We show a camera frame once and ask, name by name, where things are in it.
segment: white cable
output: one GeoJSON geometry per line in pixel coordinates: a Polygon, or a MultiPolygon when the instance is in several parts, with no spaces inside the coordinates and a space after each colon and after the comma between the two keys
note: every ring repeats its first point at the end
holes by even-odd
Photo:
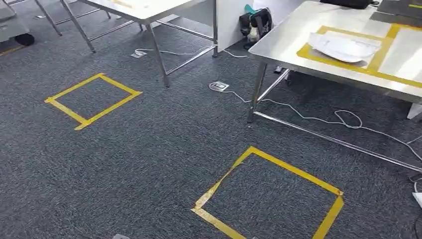
{"type": "Polygon", "coordinates": [[[413,143],[413,142],[415,142],[416,140],[418,140],[418,139],[420,139],[420,138],[422,138],[422,135],[421,135],[421,136],[419,136],[419,137],[417,137],[417,138],[415,138],[414,140],[411,140],[411,141],[407,142],[407,144],[409,144],[409,143],[413,143]]]}
{"type": "MultiPolygon", "coordinates": [[[[215,89],[213,89],[213,88],[211,88],[211,85],[212,85],[213,83],[211,83],[211,84],[209,84],[208,85],[208,87],[211,89],[211,90],[213,90],[213,91],[217,91],[217,92],[220,92],[220,93],[233,93],[233,94],[235,94],[239,99],[241,99],[244,103],[249,103],[249,102],[251,102],[251,101],[245,101],[241,96],[239,96],[236,92],[234,92],[234,91],[226,91],[226,92],[221,92],[221,91],[218,91],[218,90],[215,90],[215,89]]],[[[412,143],[412,142],[414,142],[415,140],[418,140],[419,138],[421,138],[422,137],[422,135],[421,136],[419,136],[418,138],[416,138],[416,139],[414,139],[414,140],[412,140],[412,141],[409,141],[409,142],[403,142],[403,141],[401,141],[401,140],[399,140],[398,138],[395,138],[395,137],[393,137],[393,136],[391,136],[391,135],[388,135],[388,134],[386,134],[386,133],[383,133],[383,132],[380,132],[380,131],[376,131],[376,130],[374,130],[374,129],[371,129],[371,128],[367,128],[367,127],[363,127],[362,125],[363,125],[363,122],[362,122],[362,120],[361,120],[361,118],[359,117],[359,116],[357,116],[356,114],[354,114],[354,113],[352,113],[352,112],[350,112],[350,111],[346,111],[346,110],[338,110],[338,111],[335,111],[334,112],[334,114],[335,114],[335,116],[337,116],[337,118],[341,121],[341,122],[338,122],[338,121],[326,121],[326,120],[323,120],[323,119],[319,119],[319,118],[315,118],[315,117],[305,117],[305,116],[303,116],[299,111],[297,111],[293,106],[291,106],[291,105],[289,105],[289,104],[284,104],[284,103],[280,103],[280,102],[277,102],[277,101],[274,101],[274,100],[272,100],[272,99],[264,99],[264,100],[261,100],[261,101],[270,101],[270,102],[273,102],[273,103],[275,103],[275,104],[278,104],[278,105],[281,105],[281,106],[288,106],[289,108],[291,108],[295,113],[297,113],[301,118],[303,118],[303,119],[305,119],[305,120],[318,120],[318,121],[321,121],[321,122],[324,122],[324,123],[328,123],[328,124],[341,124],[341,125],[344,125],[344,126],[346,126],[347,128],[351,128],[351,129],[359,129],[359,128],[361,128],[361,129],[366,129],[366,130],[369,130],[369,131],[372,131],[372,132],[375,132],[375,133],[379,133],[379,134],[382,134],[382,135],[384,135],[384,136],[387,136],[387,137],[389,137],[389,138],[391,138],[391,139],[394,139],[395,141],[397,141],[397,142],[399,142],[399,143],[401,143],[401,144],[404,144],[406,147],[408,147],[410,150],[411,150],[411,152],[419,159],[419,160],[421,160],[422,161],[422,157],[421,156],[419,156],[419,154],[417,154],[414,150],[413,150],[413,148],[409,145],[410,143],[412,143]],[[358,120],[359,120],[359,126],[352,126],[352,125],[349,125],[348,123],[346,123],[344,120],[343,120],[343,118],[338,114],[339,112],[345,112],[345,113],[349,113],[349,114],[351,114],[351,115],[353,115],[353,116],[355,116],[358,120]]]]}
{"type": "MultiPolygon", "coordinates": [[[[172,51],[160,51],[160,52],[162,52],[162,53],[168,53],[168,54],[172,54],[172,55],[195,55],[197,52],[199,52],[202,49],[205,49],[207,47],[210,47],[210,46],[217,46],[217,45],[209,45],[209,46],[201,47],[197,51],[195,51],[194,53],[176,53],[176,52],[172,52],[172,51]]],[[[138,48],[138,49],[135,50],[135,53],[136,53],[136,51],[154,51],[154,50],[153,49],[138,48]]],[[[230,56],[236,57],[236,58],[248,57],[248,56],[236,56],[236,55],[232,54],[231,52],[229,52],[227,50],[223,50],[223,51],[226,52],[227,54],[229,54],[230,56]]]]}
{"type": "MultiPolygon", "coordinates": [[[[160,51],[160,52],[162,52],[162,53],[169,53],[169,54],[172,54],[172,55],[195,55],[198,51],[200,51],[202,49],[205,49],[207,47],[210,47],[210,46],[201,47],[197,51],[195,51],[194,53],[176,53],[176,52],[172,52],[172,51],[160,51]]],[[[135,50],[135,52],[136,51],[154,51],[154,50],[153,49],[142,49],[142,48],[138,48],[138,49],[135,50]]]]}
{"type": "Polygon", "coordinates": [[[229,51],[226,51],[226,50],[223,50],[224,52],[226,52],[226,53],[228,53],[230,56],[232,56],[232,57],[236,57],[236,58],[243,58],[243,57],[248,57],[248,56],[236,56],[236,55],[233,55],[231,52],[229,52],[229,51]]]}

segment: cart wheel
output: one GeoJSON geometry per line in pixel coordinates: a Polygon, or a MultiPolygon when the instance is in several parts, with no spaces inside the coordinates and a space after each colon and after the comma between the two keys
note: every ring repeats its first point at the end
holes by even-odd
{"type": "Polygon", "coordinates": [[[15,41],[17,41],[19,44],[24,45],[24,46],[30,46],[32,44],[34,44],[35,42],[35,38],[28,33],[19,35],[19,36],[15,36],[14,37],[15,41]]]}

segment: gray carpet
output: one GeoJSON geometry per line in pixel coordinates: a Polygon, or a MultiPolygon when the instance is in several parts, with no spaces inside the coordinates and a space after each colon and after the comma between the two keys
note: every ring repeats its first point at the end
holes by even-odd
{"type": "MultiPolygon", "coordinates": [[[[56,19],[65,17],[59,3],[43,2],[56,19]]],[[[15,8],[37,43],[0,57],[0,238],[227,238],[190,208],[251,145],[344,192],[345,205],[326,238],[416,238],[413,223],[422,212],[407,179],[413,172],[264,119],[247,124],[247,105],[208,89],[220,80],[250,98],[258,66],[251,58],[207,54],[171,75],[166,89],[152,54],[130,57],[136,48],[151,48],[137,25],[96,40],[92,54],[71,22],[60,25],[58,37],[45,19],[32,18],[40,15],[32,1],[15,8]],[[144,93],[75,131],[79,124],[44,100],[100,72],[144,93]]],[[[91,36],[120,22],[102,11],[81,18],[91,36]]],[[[174,23],[209,31],[185,19],[174,23]]],[[[165,50],[193,52],[209,44],[164,26],[155,33],[165,50]]],[[[247,54],[241,44],[230,51],[247,54]]],[[[164,55],[168,69],[186,59],[164,55]]],[[[266,85],[277,77],[270,70],[266,85]]],[[[328,120],[336,119],[337,109],[349,110],[365,126],[402,140],[422,134],[419,121],[406,119],[409,103],[299,73],[291,79],[269,97],[328,120]]],[[[90,117],[125,96],[95,80],[58,101],[90,117]]],[[[270,103],[260,109],[422,164],[384,136],[301,120],[270,103]]],[[[422,153],[422,140],[413,145],[422,153]]],[[[333,200],[304,179],[250,157],[204,208],[247,238],[310,238],[333,200]]]]}

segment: black bag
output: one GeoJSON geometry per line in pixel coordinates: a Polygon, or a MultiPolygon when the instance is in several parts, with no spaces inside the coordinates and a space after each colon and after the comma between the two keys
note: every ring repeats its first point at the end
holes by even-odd
{"type": "MultiPolygon", "coordinates": [[[[273,19],[267,8],[258,10],[256,13],[246,13],[239,17],[240,32],[244,36],[248,36],[252,28],[258,29],[258,40],[264,37],[273,28],[273,19]]],[[[249,49],[257,41],[249,41],[244,45],[245,49],[249,49]]]]}
{"type": "Polygon", "coordinates": [[[365,9],[372,0],[320,0],[323,3],[329,3],[339,6],[346,6],[355,9],[365,9]]]}

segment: yellow tape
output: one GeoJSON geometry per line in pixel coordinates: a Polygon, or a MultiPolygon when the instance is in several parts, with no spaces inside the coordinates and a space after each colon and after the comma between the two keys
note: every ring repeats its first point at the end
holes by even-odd
{"type": "Polygon", "coordinates": [[[267,159],[268,161],[271,161],[271,162],[277,164],[278,166],[280,166],[282,168],[289,170],[292,173],[295,173],[295,174],[297,174],[297,175],[299,175],[299,176],[301,176],[305,179],[308,179],[309,181],[317,184],[318,186],[324,188],[327,191],[334,193],[335,195],[342,195],[343,194],[338,188],[336,188],[336,187],[334,187],[334,186],[332,186],[332,185],[330,185],[330,184],[328,184],[328,183],[326,183],[326,182],[308,174],[307,172],[304,172],[304,171],[302,171],[302,170],[300,170],[300,169],[298,169],[298,168],[296,168],[296,167],[294,167],[294,166],[292,166],[292,165],[290,165],[286,162],[283,162],[278,158],[275,158],[275,157],[273,157],[273,156],[271,156],[271,155],[269,155],[265,152],[262,152],[261,150],[259,150],[257,148],[252,148],[252,152],[255,153],[256,155],[259,155],[259,156],[267,159]]]}
{"type": "Polygon", "coordinates": [[[243,160],[245,160],[251,153],[254,147],[249,147],[233,164],[233,166],[229,169],[229,171],[216,183],[214,186],[212,186],[208,191],[203,194],[195,203],[195,208],[201,208],[207,201],[210,199],[210,197],[215,193],[217,188],[220,186],[221,182],[226,178],[235,167],[237,167],[239,164],[242,163],[243,160]]]}
{"type": "Polygon", "coordinates": [[[17,47],[15,47],[15,48],[12,48],[12,49],[6,50],[6,51],[4,51],[4,52],[0,53],[0,56],[4,56],[4,55],[6,55],[6,54],[9,54],[9,53],[15,52],[15,51],[20,50],[20,49],[22,49],[22,48],[24,48],[24,47],[26,47],[26,46],[17,46],[17,47]]]}
{"type": "Polygon", "coordinates": [[[119,83],[119,82],[117,82],[117,81],[115,81],[115,80],[113,80],[113,79],[105,76],[104,73],[99,73],[99,74],[96,74],[96,75],[94,75],[92,77],[89,77],[88,79],[82,81],[81,83],[78,83],[78,84],[76,84],[76,85],[74,85],[74,86],[66,89],[63,92],[58,93],[55,96],[52,96],[52,97],[47,98],[44,102],[45,103],[51,103],[52,105],[54,105],[55,107],[57,107],[58,109],[60,109],[64,113],[66,113],[67,115],[69,115],[70,117],[76,119],[79,123],[81,123],[81,125],[79,125],[78,127],[76,127],[75,130],[81,130],[81,129],[89,126],[90,124],[92,124],[93,122],[95,122],[96,120],[98,120],[99,118],[101,118],[101,117],[105,116],[106,114],[110,113],[111,111],[115,110],[117,107],[123,105],[124,103],[127,103],[130,100],[132,100],[133,98],[135,98],[136,96],[138,96],[140,94],[142,94],[142,92],[135,91],[135,90],[133,90],[133,89],[131,89],[131,88],[129,88],[129,87],[127,87],[127,86],[125,86],[125,85],[123,85],[123,84],[121,84],[121,83],[119,83]],[[124,91],[129,92],[130,95],[128,97],[124,98],[123,100],[117,102],[116,104],[110,106],[109,108],[105,109],[104,111],[98,113],[97,115],[93,116],[90,119],[83,118],[82,116],[80,116],[77,113],[73,112],[71,109],[67,108],[66,106],[64,106],[61,103],[59,103],[59,102],[56,101],[57,98],[65,95],[65,94],[67,94],[67,93],[69,93],[69,92],[71,92],[71,91],[73,91],[73,90],[75,90],[75,89],[77,89],[77,88],[79,88],[79,87],[81,87],[81,86],[83,86],[83,85],[85,85],[85,84],[87,84],[87,83],[89,83],[89,82],[97,79],[97,78],[101,78],[101,79],[107,81],[108,83],[110,83],[110,84],[112,84],[112,85],[114,85],[116,87],[119,87],[120,89],[122,89],[124,91]]]}
{"type": "Polygon", "coordinates": [[[131,93],[131,94],[137,94],[137,93],[139,93],[138,91],[132,90],[131,88],[129,88],[129,87],[127,87],[127,86],[125,86],[125,85],[123,85],[123,84],[121,84],[121,83],[119,83],[119,82],[117,82],[117,81],[113,80],[113,79],[110,79],[109,77],[107,77],[107,76],[105,76],[105,75],[100,75],[99,77],[100,77],[101,79],[103,79],[103,80],[105,80],[105,81],[109,82],[110,84],[112,84],[112,85],[114,85],[114,86],[116,86],[116,87],[119,87],[120,89],[122,89],[122,90],[124,90],[124,91],[127,91],[127,92],[129,92],[129,93],[131,93]]]}
{"type": "Polygon", "coordinates": [[[246,237],[239,234],[237,231],[233,230],[231,227],[224,224],[222,221],[218,220],[216,217],[211,215],[209,212],[205,211],[204,209],[191,209],[193,212],[198,214],[201,218],[203,218],[205,221],[211,223],[214,225],[214,227],[218,228],[220,231],[225,233],[227,236],[233,239],[246,239],[246,237]]]}
{"type": "Polygon", "coordinates": [[[382,41],[381,49],[372,58],[372,61],[368,64],[367,69],[364,69],[364,68],[361,68],[361,67],[358,67],[358,66],[354,66],[354,65],[351,65],[351,64],[347,64],[347,63],[344,63],[342,61],[339,61],[339,60],[336,60],[336,59],[333,59],[333,58],[324,58],[324,57],[311,55],[310,52],[312,50],[312,47],[309,44],[305,44],[297,52],[297,55],[300,56],[300,57],[307,58],[307,59],[310,59],[310,60],[313,60],[313,61],[318,61],[318,62],[321,62],[321,63],[324,63],[324,64],[328,64],[328,65],[332,65],[332,66],[336,66],[336,67],[341,67],[341,68],[344,68],[344,69],[348,69],[348,70],[352,70],[352,71],[355,71],[355,72],[375,76],[375,77],[378,77],[378,78],[383,78],[383,79],[390,80],[390,81],[399,82],[399,83],[409,85],[409,86],[422,88],[421,82],[408,80],[408,79],[404,79],[404,78],[400,78],[400,77],[396,77],[396,76],[392,76],[392,75],[388,75],[388,74],[385,74],[385,73],[378,72],[380,65],[384,61],[384,58],[385,58],[388,50],[390,49],[391,44],[393,43],[394,38],[397,36],[397,33],[399,32],[401,27],[407,27],[407,28],[412,28],[412,29],[416,29],[416,30],[422,30],[422,28],[417,28],[417,27],[412,27],[412,26],[407,26],[407,25],[400,25],[400,24],[392,24],[389,32],[387,33],[387,36],[384,37],[384,38],[379,38],[379,37],[376,37],[376,36],[366,35],[366,34],[357,33],[357,32],[345,31],[345,30],[342,30],[342,29],[336,29],[336,28],[327,27],[327,26],[322,26],[317,31],[317,33],[319,33],[319,34],[324,34],[328,30],[331,30],[331,31],[336,31],[336,32],[347,33],[347,34],[354,35],[354,36],[361,36],[361,37],[366,37],[368,39],[382,41]]]}
{"type": "Polygon", "coordinates": [[[129,7],[129,8],[132,8],[132,5],[130,5],[130,4],[128,4],[128,3],[125,3],[124,1],[121,1],[121,0],[111,0],[113,3],[117,3],[117,4],[119,4],[119,5],[122,5],[122,6],[125,6],[125,7],[129,7]]]}
{"type": "Polygon", "coordinates": [[[91,82],[91,81],[95,80],[96,78],[100,77],[100,76],[101,76],[101,75],[103,75],[103,74],[104,74],[104,73],[98,73],[98,74],[96,74],[96,75],[94,75],[94,76],[92,76],[92,77],[89,77],[88,79],[86,79],[86,80],[82,81],[81,83],[78,83],[78,84],[76,84],[76,85],[74,85],[74,86],[72,86],[72,87],[70,87],[70,88],[66,89],[65,91],[62,91],[62,92],[60,92],[60,93],[56,94],[55,96],[52,96],[51,98],[55,100],[55,99],[57,99],[57,98],[59,98],[59,97],[61,97],[61,96],[64,96],[65,94],[67,94],[67,93],[69,93],[69,92],[71,92],[71,91],[73,91],[73,90],[76,90],[77,88],[79,88],[79,87],[81,87],[81,86],[85,85],[86,83],[89,83],[89,82],[91,82]]]}
{"type": "Polygon", "coordinates": [[[115,110],[117,107],[123,105],[124,103],[132,100],[133,98],[135,98],[136,96],[140,95],[142,92],[135,92],[135,94],[130,95],[126,98],[124,98],[123,100],[117,102],[116,104],[110,106],[109,108],[105,109],[104,111],[98,113],[97,115],[93,116],[92,118],[90,118],[89,120],[87,120],[85,123],[81,124],[80,126],[76,127],[75,130],[81,130],[87,126],[89,126],[90,124],[92,124],[94,121],[98,120],[99,118],[105,116],[106,114],[110,113],[111,111],[115,110]]]}
{"type": "Polygon", "coordinates": [[[79,123],[81,123],[81,124],[86,124],[87,123],[87,120],[84,119],[82,116],[80,116],[77,113],[73,112],[71,109],[67,108],[66,106],[62,105],[61,103],[57,102],[56,100],[54,100],[52,98],[48,98],[48,99],[45,100],[45,102],[54,105],[59,110],[63,111],[64,113],[66,113],[70,117],[76,119],[79,123]]]}
{"type": "Polygon", "coordinates": [[[409,7],[422,8],[422,6],[421,6],[421,5],[415,5],[415,4],[409,4],[409,7]]]}
{"type": "Polygon", "coordinates": [[[388,50],[390,50],[391,44],[393,44],[393,41],[396,38],[399,31],[400,31],[400,27],[398,25],[395,25],[395,24],[391,25],[391,28],[388,31],[387,36],[384,38],[384,40],[381,43],[381,49],[377,53],[375,53],[368,67],[366,68],[367,71],[378,72],[381,64],[384,61],[385,56],[387,55],[388,50]]]}
{"type": "Polygon", "coordinates": [[[317,231],[315,232],[312,239],[323,239],[325,235],[327,235],[328,230],[331,228],[334,220],[337,218],[338,214],[343,208],[344,202],[341,196],[338,196],[337,199],[334,201],[330,211],[327,213],[327,216],[324,218],[321,225],[318,227],[317,231]]]}
{"type": "Polygon", "coordinates": [[[327,216],[324,218],[321,225],[318,227],[317,231],[315,232],[315,235],[313,239],[323,239],[325,235],[328,233],[328,230],[331,228],[331,225],[334,223],[335,218],[337,217],[338,213],[340,212],[341,208],[343,207],[343,199],[341,195],[343,195],[343,192],[341,192],[339,189],[335,188],[334,186],[331,186],[328,183],[325,183],[324,181],[319,180],[318,178],[301,171],[300,169],[283,162],[282,160],[275,158],[255,147],[249,147],[233,164],[233,166],[230,167],[229,171],[224,174],[224,176],[216,183],[214,184],[204,195],[202,195],[196,202],[195,207],[191,209],[194,213],[196,213],[198,216],[203,218],[205,221],[213,224],[216,228],[218,228],[220,231],[228,235],[232,239],[246,239],[244,236],[242,236],[240,233],[238,233],[236,230],[232,229],[231,227],[224,224],[222,221],[202,209],[202,206],[210,199],[210,197],[215,193],[217,188],[220,186],[221,182],[233,171],[235,167],[237,167],[239,164],[242,163],[250,154],[256,154],[266,160],[269,160],[275,164],[277,164],[280,167],[283,167],[303,178],[306,178],[310,180],[311,182],[319,185],[320,187],[338,195],[337,199],[335,200],[334,204],[332,205],[330,211],[327,213],[327,216]]]}

